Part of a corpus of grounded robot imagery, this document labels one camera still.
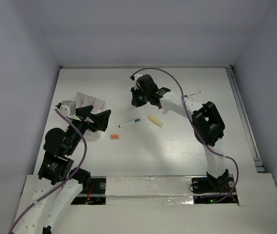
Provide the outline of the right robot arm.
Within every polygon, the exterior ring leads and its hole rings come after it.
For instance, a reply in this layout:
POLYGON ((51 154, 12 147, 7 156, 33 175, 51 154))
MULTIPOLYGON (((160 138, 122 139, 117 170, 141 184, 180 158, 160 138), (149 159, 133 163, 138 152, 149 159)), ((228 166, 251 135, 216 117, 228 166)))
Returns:
POLYGON ((207 161, 207 186, 210 192, 220 192, 229 176, 222 152, 225 124, 214 103, 200 104, 177 95, 170 89, 159 88, 148 74, 131 76, 132 105, 141 107, 147 103, 172 111, 187 118, 194 129, 196 139, 203 145, 207 161))

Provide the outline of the blue capped white marker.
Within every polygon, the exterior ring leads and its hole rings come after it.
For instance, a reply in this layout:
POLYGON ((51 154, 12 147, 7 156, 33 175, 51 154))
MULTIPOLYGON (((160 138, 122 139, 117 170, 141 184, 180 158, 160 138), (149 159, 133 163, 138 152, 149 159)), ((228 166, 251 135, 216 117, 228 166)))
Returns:
POLYGON ((133 123, 139 122, 139 121, 140 121, 140 118, 136 118, 136 119, 131 120, 131 121, 129 121, 129 122, 122 123, 122 124, 118 125, 118 127, 121 128, 121 127, 127 126, 127 125, 129 125, 129 124, 133 124, 133 123))

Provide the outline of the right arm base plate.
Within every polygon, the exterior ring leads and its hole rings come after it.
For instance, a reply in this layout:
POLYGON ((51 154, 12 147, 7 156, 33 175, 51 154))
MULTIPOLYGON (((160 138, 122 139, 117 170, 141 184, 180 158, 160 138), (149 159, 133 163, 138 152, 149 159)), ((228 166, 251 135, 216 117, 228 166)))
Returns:
POLYGON ((194 204, 238 204, 234 178, 229 176, 223 185, 213 188, 207 177, 193 177, 189 190, 193 193, 194 204))

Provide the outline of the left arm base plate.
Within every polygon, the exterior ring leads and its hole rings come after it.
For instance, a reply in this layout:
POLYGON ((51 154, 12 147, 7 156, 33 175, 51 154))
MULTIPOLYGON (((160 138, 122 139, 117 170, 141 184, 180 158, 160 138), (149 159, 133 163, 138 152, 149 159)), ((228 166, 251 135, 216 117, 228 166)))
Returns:
POLYGON ((71 205, 105 205, 106 177, 93 176, 88 190, 82 191, 74 198, 71 205))

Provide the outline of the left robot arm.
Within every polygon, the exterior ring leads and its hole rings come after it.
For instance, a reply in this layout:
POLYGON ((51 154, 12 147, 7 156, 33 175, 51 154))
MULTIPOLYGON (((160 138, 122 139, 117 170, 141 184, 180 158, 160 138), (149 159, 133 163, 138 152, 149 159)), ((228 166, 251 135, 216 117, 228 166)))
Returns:
POLYGON ((93 106, 62 101, 55 112, 69 125, 45 135, 44 157, 30 205, 12 225, 11 234, 52 234, 79 193, 92 189, 91 174, 81 168, 87 154, 85 132, 106 131, 111 110, 94 114, 93 106))

